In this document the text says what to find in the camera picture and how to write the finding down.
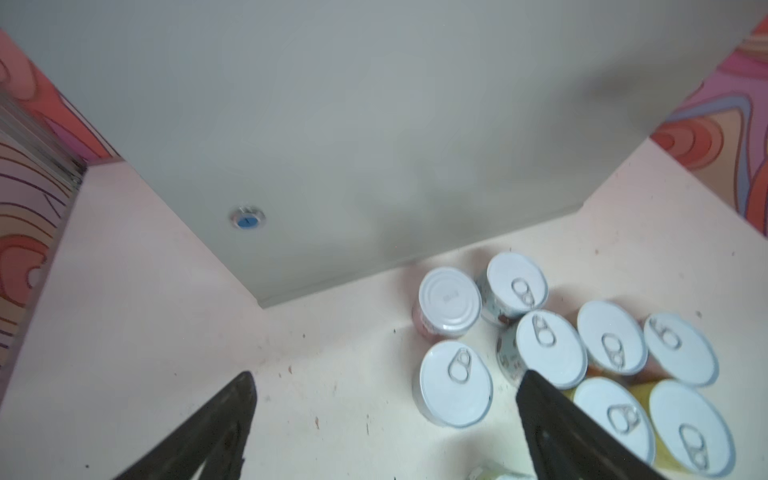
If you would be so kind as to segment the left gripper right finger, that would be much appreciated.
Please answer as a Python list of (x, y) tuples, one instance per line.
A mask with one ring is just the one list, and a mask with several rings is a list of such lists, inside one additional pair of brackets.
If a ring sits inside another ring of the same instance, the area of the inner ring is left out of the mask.
[(516, 402), (539, 479), (660, 479), (538, 372), (527, 371)]

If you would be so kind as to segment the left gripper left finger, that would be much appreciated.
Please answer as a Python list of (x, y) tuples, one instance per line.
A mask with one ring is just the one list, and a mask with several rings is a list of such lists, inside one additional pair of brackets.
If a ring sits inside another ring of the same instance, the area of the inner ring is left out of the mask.
[(219, 390), (120, 479), (238, 479), (257, 406), (251, 372)]

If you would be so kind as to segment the pink label can plain lid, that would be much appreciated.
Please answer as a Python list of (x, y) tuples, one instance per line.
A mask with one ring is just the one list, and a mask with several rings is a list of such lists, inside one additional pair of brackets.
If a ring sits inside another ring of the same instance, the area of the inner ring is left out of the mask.
[(481, 309), (482, 298), (474, 281), (459, 269), (439, 267), (422, 279), (411, 316), (417, 332), (437, 342), (464, 336)]

